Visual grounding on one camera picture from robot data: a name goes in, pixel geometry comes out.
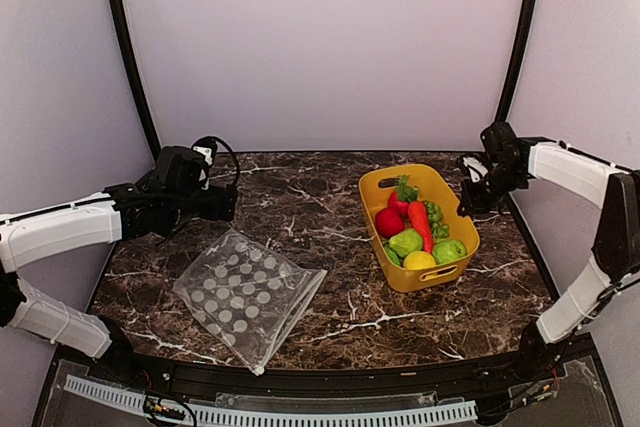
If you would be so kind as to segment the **green toy chayote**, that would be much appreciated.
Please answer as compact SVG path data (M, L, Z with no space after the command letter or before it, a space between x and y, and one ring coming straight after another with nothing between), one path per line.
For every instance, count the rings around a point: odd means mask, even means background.
M420 251L424 247L424 241L418 231L413 228L394 235L388 241L389 247L400 258L405 258L415 251Z

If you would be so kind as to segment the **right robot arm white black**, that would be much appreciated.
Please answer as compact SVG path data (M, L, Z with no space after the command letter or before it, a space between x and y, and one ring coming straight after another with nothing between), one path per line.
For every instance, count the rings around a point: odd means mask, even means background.
M552 187L561 190L540 207L522 203L563 289L524 335L527 345L511 357L511 373L530 381L549 363L547 346L595 320L638 280L639 173L564 141L519 137L507 122L492 123L480 138L483 152L458 161L465 175L459 215L487 212L532 181L542 184L535 199Z

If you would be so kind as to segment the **clear dotted zip top bag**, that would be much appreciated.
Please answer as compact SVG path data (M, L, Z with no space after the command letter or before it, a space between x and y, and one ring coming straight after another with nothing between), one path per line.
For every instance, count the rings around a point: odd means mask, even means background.
M326 275L229 229L190 264L173 291L207 332L261 376Z

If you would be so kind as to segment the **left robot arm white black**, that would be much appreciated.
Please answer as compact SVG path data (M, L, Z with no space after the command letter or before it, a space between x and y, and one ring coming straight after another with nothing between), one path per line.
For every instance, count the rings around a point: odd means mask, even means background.
M120 383L141 374L140 359L111 321L84 314L58 301L18 274L20 268L67 251L134 240L148 234L171 238L192 218L229 222L234 217L235 172L225 186L209 181L219 148L208 136L190 147L161 149L154 167L134 183L105 188L76 201L1 218L1 324L52 344L71 347Z

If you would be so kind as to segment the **orange toy carrot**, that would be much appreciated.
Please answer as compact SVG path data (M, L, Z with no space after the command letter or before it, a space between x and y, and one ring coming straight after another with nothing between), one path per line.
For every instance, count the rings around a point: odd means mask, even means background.
M431 234L425 205L420 201L411 202L408 207L408 218L413 229L418 231L423 238L423 250L431 254L435 242Z

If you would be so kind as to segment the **yellow plastic basket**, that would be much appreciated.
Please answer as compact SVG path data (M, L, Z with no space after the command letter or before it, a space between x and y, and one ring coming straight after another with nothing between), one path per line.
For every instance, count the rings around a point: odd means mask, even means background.
M364 218L389 286L402 293L457 280L480 240L459 199L432 167L407 164L359 180Z

